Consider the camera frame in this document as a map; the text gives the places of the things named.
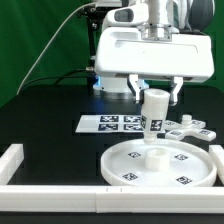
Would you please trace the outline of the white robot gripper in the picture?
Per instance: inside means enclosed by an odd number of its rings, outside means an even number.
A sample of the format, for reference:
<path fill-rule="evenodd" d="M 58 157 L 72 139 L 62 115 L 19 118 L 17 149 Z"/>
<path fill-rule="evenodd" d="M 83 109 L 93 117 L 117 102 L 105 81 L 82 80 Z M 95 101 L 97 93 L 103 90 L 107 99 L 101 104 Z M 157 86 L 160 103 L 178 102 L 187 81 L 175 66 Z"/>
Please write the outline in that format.
<path fill-rule="evenodd" d="M 110 27 L 100 36 L 95 72 L 128 77 L 136 104 L 149 85 L 143 80 L 170 80 L 170 105 L 187 82 L 204 82 L 214 73 L 211 39 L 205 35 L 173 34 L 171 41 L 143 40 L 137 28 Z"/>

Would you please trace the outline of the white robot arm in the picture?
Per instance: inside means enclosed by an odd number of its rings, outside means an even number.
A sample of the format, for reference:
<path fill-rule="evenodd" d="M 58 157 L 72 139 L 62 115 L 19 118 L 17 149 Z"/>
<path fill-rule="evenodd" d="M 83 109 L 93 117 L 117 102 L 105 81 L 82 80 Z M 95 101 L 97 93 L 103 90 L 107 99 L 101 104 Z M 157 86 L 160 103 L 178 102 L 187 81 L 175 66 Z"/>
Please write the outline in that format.
<path fill-rule="evenodd" d="M 211 38 L 204 33 L 214 0 L 127 0 L 102 25 L 94 90 L 115 99 L 142 100 L 147 80 L 168 81 L 172 104 L 185 82 L 214 73 Z"/>

